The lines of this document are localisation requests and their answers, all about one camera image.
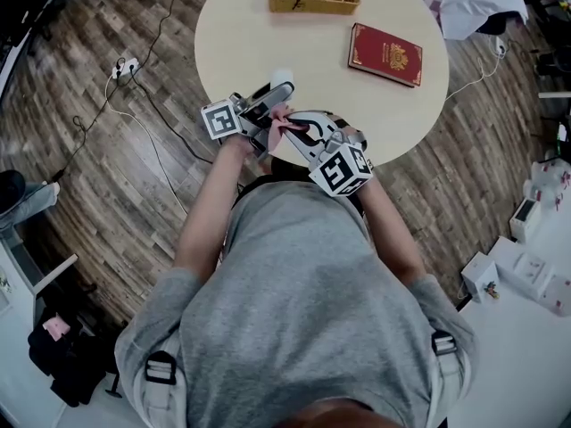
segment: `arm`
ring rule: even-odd
[[[221,147],[178,240],[174,266],[186,268],[204,284],[216,269],[224,243],[236,184],[253,147],[242,136],[230,137]]]
[[[405,285],[426,275],[417,245],[376,177],[357,191],[379,258]]]

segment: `gray t-shirt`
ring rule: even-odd
[[[190,427],[270,428],[334,397],[424,427],[434,328],[476,361],[474,334],[436,279],[404,287],[351,203],[313,184],[247,194],[233,211],[226,253],[202,288],[172,269],[120,336],[129,400],[137,369],[173,329]]]

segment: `white cloth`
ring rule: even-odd
[[[527,22],[524,0],[443,0],[440,7],[443,36],[466,39],[485,24],[488,16],[508,11],[519,12],[523,22]]]

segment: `sleeve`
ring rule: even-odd
[[[115,344],[121,385],[133,404],[133,383],[153,348],[178,327],[186,307],[200,290],[199,279],[184,268],[171,269],[154,286],[149,298]]]
[[[434,276],[421,277],[409,286],[409,290],[417,299],[428,323],[436,330],[451,334],[456,346],[468,354],[473,381],[479,363],[479,349],[476,334],[468,322],[454,308]]]

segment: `book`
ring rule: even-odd
[[[420,86],[422,47],[382,30],[356,23],[351,34],[348,65],[405,86]]]

